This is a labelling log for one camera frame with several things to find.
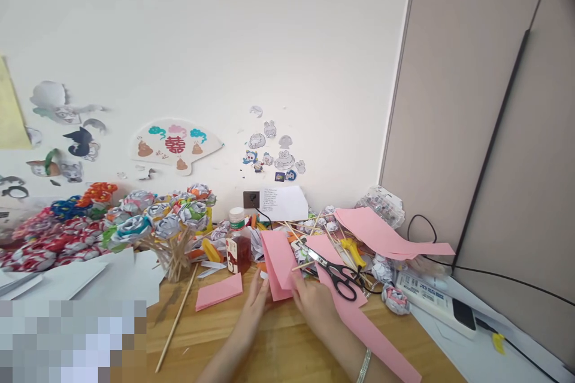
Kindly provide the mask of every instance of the left hand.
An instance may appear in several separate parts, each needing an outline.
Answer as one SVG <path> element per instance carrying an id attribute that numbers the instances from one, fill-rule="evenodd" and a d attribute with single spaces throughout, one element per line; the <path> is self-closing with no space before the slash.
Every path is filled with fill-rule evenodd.
<path id="1" fill-rule="evenodd" d="M 259 321 L 265 312 L 266 301 L 270 293 L 270 281 L 267 278 L 262 280 L 259 276 L 260 272 L 261 270 L 258 268 L 253 276 L 246 303 L 234 329 L 240 338 L 249 343 L 252 342 L 258 332 Z"/>

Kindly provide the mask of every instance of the pink paper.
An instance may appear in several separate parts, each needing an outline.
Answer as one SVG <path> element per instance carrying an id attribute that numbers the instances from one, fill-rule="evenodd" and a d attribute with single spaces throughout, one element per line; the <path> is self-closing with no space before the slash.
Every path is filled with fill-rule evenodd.
<path id="1" fill-rule="evenodd" d="M 343 323 L 404 383 L 420 383 L 421 375 L 371 320 L 351 302 L 336 303 Z"/>
<path id="2" fill-rule="evenodd" d="M 326 235 L 308 236 L 307 242 L 305 244 L 309 248 L 311 248 L 313 251 L 318 253 L 320 256 L 322 256 L 324 259 L 329 260 L 331 263 L 335 263 L 337 265 L 345 265 L 343 263 L 343 260 L 341 259 L 340 254 L 337 252 L 337 250 L 331 244 L 331 241 L 329 240 L 329 238 Z M 322 284 L 325 284 L 327 287 L 329 287 L 329 289 L 331 290 L 331 294 L 334 297 L 334 302 L 336 305 L 338 303 L 347 302 L 347 303 L 352 304 L 358 308 L 358 307 L 361 307 L 362 305 L 367 303 L 367 298 L 365 297 L 364 293 L 356 285 L 353 285 L 353 289 L 355 290 L 355 293 L 358 294 L 358 298 L 354 302 L 351 302 L 345 298 L 342 298 L 341 295 L 339 293 L 337 293 L 337 290 L 335 289 L 335 286 L 334 286 L 334 282 L 332 281 L 332 279 L 329 276 L 329 274 L 327 273 L 327 271 L 324 268 L 322 268 L 320 265 L 316 265 L 316 268 L 317 268 L 317 273 L 319 275 L 319 281 L 321 281 Z"/>
<path id="3" fill-rule="evenodd" d="M 219 281 L 198 290 L 196 300 L 196 311 L 203 310 L 209 306 L 228 300 L 234 296 L 241 295 L 244 288 L 241 283 L 241 274 L 235 274 L 225 280 Z"/>
<path id="4" fill-rule="evenodd" d="M 292 269 L 298 266 L 287 238 L 285 232 L 279 230 L 262 231 L 262 242 L 268 250 L 268 255 L 265 257 L 266 268 L 268 260 L 271 260 L 282 290 L 291 290 L 295 287 L 291 274 Z"/>
<path id="5" fill-rule="evenodd" d="M 264 257 L 265 257 L 265 267 L 268 270 L 268 278 L 270 279 L 270 290 L 271 290 L 271 297 L 274 301 L 287 299 L 293 297 L 291 290 L 284 290 L 282 289 L 280 282 L 276 277 L 276 273 L 274 271 L 274 264 L 270 259 L 270 254 L 268 252 L 267 247 L 265 246 L 264 236 L 266 233 L 271 233 L 273 230 L 263 230 L 262 231 L 262 246 L 264 248 Z"/>
<path id="6" fill-rule="evenodd" d="M 360 241 L 381 256 L 391 259 L 412 259 L 418 254 L 454 255 L 447 242 L 409 242 L 400 237 L 390 225 L 371 208 L 338 209 L 335 217 Z"/>

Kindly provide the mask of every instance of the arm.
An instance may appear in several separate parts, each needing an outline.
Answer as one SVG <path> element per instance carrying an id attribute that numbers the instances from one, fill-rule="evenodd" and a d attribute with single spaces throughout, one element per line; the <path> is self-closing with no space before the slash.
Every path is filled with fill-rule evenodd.
<path id="1" fill-rule="evenodd" d="M 247 297 L 234 330 L 223 347 L 214 355 L 196 383 L 226 383 L 232 380 L 240 361 L 247 355 L 258 332 L 259 320 L 264 314 L 270 291 L 267 279 L 260 283 L 260 270 L 253 276 Z"/>
<path id="2" fill-rule="evenodd" d="M 364 363 L 367 348 L 341 321 L 334 299 L 326 286 L 305 282 L 297 276 L 293 281 L 296 286 L 293 299 L 310 329 L 335 357 L 349 379 L 355 382 Z M 375 382 L 401 381 L 387 365 L 372 354 L 364 383 Z"/>

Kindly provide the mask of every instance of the right hand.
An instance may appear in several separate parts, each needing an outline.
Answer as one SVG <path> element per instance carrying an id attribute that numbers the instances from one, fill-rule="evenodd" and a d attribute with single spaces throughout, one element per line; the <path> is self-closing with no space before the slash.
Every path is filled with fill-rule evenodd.
<path id="1" fill-rule="evenodd" d="M 327 286 L 304 281 L 297 274 L 292 274 L 292 278 L 295 284 L 293 300 L 318 338 L 328 336 L 336 326 L 343 324 Z"/>

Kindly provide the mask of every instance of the paper fan decoration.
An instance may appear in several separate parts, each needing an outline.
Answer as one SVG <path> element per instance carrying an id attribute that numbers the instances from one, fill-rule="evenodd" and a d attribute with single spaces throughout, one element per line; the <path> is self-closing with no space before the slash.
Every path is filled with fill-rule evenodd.
<path id="1" fill-rule="evenodd" d="M 223 142 L 207 130 L 184 120 L 166 118 L 143 127 L 130 146 L 130 158 L 161 163 L 180 175 L 192 173 L 192 163 L 222 148 Z"/>

